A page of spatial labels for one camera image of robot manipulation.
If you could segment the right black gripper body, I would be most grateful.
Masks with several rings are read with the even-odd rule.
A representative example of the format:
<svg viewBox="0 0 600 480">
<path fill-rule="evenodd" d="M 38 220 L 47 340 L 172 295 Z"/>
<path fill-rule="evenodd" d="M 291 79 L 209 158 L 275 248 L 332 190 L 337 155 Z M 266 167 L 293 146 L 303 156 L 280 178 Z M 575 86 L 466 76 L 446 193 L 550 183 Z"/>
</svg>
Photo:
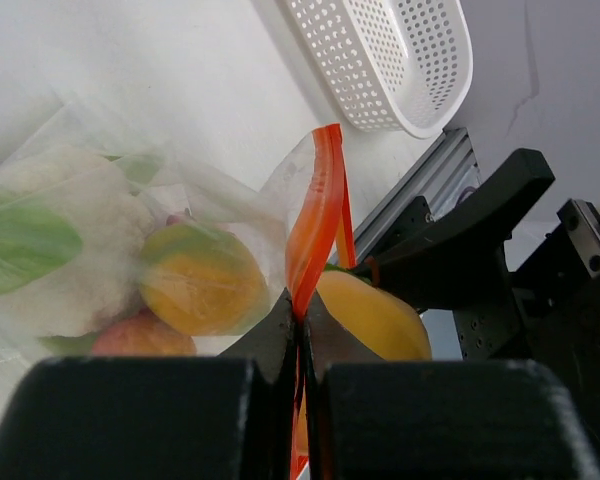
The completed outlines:
<svg viewBox="0 0 600 480">
<path fill-rule="evenodd" d="M 600 449 L 600 213 L 568 201 L 556 229 L 506 278 L 512 301 L 459 314 L 465 359 L 534 359 L 571 390 Z"/>
</svg>

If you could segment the white cauliflower with leaves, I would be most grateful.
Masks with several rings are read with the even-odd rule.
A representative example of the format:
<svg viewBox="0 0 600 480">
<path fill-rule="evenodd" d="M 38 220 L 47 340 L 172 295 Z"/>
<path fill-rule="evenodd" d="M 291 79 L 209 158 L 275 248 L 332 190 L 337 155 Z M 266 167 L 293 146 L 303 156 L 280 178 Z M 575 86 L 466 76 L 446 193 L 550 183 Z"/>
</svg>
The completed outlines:
<svg viewBox="0 0 600 480">
<path fill-rule="evenodd" d="M 151 154 L 56 145 L 0 167 L 0 328 L 82 337 L 133 312 L 138 256 L 156 226 Z"/>
</svg>

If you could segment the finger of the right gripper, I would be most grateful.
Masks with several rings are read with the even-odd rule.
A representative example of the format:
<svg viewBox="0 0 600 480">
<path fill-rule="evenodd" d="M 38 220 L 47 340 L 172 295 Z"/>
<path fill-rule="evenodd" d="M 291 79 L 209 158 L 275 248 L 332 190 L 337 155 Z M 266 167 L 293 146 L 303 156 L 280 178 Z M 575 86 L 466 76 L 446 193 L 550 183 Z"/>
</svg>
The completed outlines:
<svg viewBox="0 0 600 480">
<path fill-rule="evenodd" d="M 464 307 L 496 285 L 496 251 L 554 181 L 540 151 L 517 149 L 448 214 L 352 273 L 416 309 Z"/>
</svg>

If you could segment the orange fruit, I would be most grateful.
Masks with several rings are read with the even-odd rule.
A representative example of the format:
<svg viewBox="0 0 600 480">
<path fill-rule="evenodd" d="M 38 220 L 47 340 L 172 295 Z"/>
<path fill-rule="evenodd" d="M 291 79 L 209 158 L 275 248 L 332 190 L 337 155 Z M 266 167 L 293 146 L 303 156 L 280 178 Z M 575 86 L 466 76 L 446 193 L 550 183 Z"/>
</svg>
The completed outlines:
<svg viewBox="0 0 600 480">
<path fill-rule="evenodd" d="M 322 273 L 317 293 L 331 316 L 381 358 L 387 361 L 432 358 L 420 315 L 399 298 L 333 266 Z"/>
</svg>

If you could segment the clear zip top bag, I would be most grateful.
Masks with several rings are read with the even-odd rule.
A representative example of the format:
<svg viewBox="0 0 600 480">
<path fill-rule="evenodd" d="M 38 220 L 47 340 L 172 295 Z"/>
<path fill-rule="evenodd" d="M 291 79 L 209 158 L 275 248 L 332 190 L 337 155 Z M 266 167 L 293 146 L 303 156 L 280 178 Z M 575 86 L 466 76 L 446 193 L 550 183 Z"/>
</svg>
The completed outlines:
<svg viewBox="0 0 600 480">
<path fill-rule="evenodd" d="M 67 106 L 0 166 L 0 479 L 287 479 L 297 321 L 355 261 L 339 124 L 259 190 Z"/>
</svg>

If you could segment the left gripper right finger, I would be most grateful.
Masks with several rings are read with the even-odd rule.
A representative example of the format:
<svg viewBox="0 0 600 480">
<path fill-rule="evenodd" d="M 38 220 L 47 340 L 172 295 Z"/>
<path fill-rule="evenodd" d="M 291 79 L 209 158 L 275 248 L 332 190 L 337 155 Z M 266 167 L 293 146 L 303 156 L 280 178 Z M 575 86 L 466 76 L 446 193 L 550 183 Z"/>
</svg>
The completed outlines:
<svg viewBox="0 0 600 480">
<path fill-rule="evenodd" d="M 387 362 L 311 300 L 314 479 L 600 479 L 571 395 L 534 361 Z"/>
</svg>

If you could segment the peach fruit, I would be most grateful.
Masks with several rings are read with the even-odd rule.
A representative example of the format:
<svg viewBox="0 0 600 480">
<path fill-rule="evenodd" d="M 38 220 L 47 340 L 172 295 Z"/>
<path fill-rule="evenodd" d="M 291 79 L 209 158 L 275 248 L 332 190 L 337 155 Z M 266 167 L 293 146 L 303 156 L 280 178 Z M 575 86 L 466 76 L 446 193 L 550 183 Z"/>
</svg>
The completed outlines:
<svg viewBox="0 0 600 480">
<path fill-rule="evenodd" d="M 91 348 L 97 356 L 193 356 L 197 348 L 184 335 L 145 310 L 103 330 Z"/>
</svg>

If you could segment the yellow green mango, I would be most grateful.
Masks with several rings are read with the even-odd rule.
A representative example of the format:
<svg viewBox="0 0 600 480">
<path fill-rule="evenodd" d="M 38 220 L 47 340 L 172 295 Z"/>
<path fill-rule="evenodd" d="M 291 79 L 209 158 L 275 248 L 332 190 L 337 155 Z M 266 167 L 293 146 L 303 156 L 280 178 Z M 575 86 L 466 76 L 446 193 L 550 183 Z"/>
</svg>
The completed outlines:
<svg viewBox="0 0 600 480">
<path fill-rule="evenodd" d="M 165 226 L 146 239 L 139 262 L 144 303 L 183 334 L 237 335 L 270 307 L 256 259 L 228 231 L 194 223 Z"/>
</svg>

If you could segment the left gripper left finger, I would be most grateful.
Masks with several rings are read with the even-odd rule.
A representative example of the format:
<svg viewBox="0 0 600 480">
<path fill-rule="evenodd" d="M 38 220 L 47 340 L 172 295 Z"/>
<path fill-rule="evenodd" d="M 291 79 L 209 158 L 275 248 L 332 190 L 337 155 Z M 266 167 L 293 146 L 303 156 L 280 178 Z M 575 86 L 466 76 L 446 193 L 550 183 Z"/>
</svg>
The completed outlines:
<svg viewBox="0 0 600 480">
<path fill-rule="evenodd" d="M 0 421 L 0 479 L 286 479 L 291 300 L 215 357 L 56 357 Z"/>
</svg>

